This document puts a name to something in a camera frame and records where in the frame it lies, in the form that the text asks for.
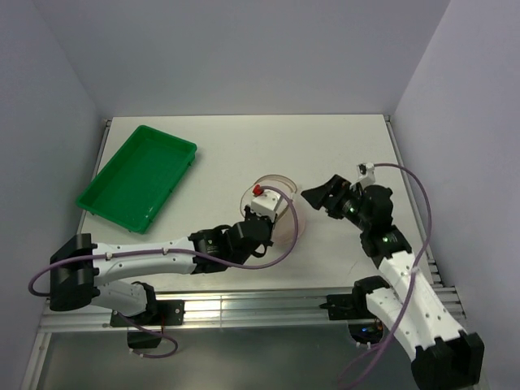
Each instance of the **gray floor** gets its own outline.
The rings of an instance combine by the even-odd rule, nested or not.
[[[337,389],[336,376],[358,354],[345,332],[344,324],[175,331],[180,351],[163,360],[129,355],[123,332],[58,334],[38,389]],[[397,342],[357,389],[417,390]]]

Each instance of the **white table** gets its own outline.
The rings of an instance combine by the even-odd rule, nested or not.
[[[266,174],[285,175],[308,189],[336,173],[355,180],[358,163],[397,163],[382,115],[131,117],[113,119],[99,170],[141,124],[196,143],[195,162],[145,235],[87,214],[81,231],[91,233],[95,242],[160,242],[234,224],[242,220],[242,193]],[[417,252],[422,241],[401,173],[379,168],[376,179],[392,188],[395,224]],[[362,251],[360,232],[351,223],[330,219],[323,210],[306,204],[304,209],[305,232],[292,255],[277,266],[210,275],[150,275],[139,280],[157,291],[231,292],[350,287],[376,274]],[[269,262],[282,251],[271,248],[266,257],[247,263]],[[421,268],[431,278],[426,259]]]

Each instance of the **transparent bowl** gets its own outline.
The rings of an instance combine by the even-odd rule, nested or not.
[[[296,183],[294,183],[288,177],[273,174],[262,176],[261,178],[256,180],[254,184],[244,192],[244,195],[242,195],[242,198],[240,200],[240,213],[242,214],[242,216],[245,216],[245,206],[250,204],[250,202],[253,200],[253,188],[257,184],[270,185],[271,187],[275,187],[276,189],[279,189],[292,199],[292,203],[298,215],[298,238],[300,238],[301,234],[306,228],[306,217],[303,211],[303,207],[301,206],[301,189],[298,188]],[[289,209],[287,202],[283,200],[280,204],[279,212],[276,217],[275,228],[273,230],[271,240],[275,245],[290,244],[291,240],[293,239],[293,232],[293,214],[291,213],[291,210]]]

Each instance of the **red object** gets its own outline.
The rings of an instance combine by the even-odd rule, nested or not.
[[[253,188],[253,195],[255,197],[258,197],[263,194],[263,189],[260,188],[260,184],[257,184]]]

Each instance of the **green plastic bin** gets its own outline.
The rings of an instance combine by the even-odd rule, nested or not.
[[[196,150],[192,142],[139,126],[76,204],[132,232],[145,233]]]

